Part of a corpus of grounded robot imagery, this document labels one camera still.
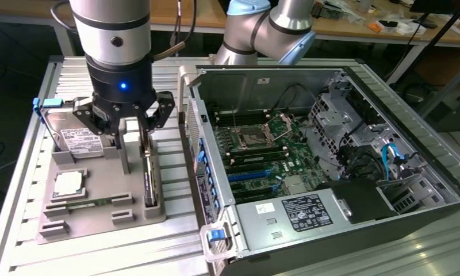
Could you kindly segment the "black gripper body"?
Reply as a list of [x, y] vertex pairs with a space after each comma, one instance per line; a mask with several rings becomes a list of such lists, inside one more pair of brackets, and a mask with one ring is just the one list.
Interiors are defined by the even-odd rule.
[[128, 65], [100, 63], [90, 56], [85, 57], [93, 86], [93, 104], [112, 115], [118, 108], [121, 115], [133, 115], [133, 106], [146, 110], [156, 101], [152, 86], [152, 56]]

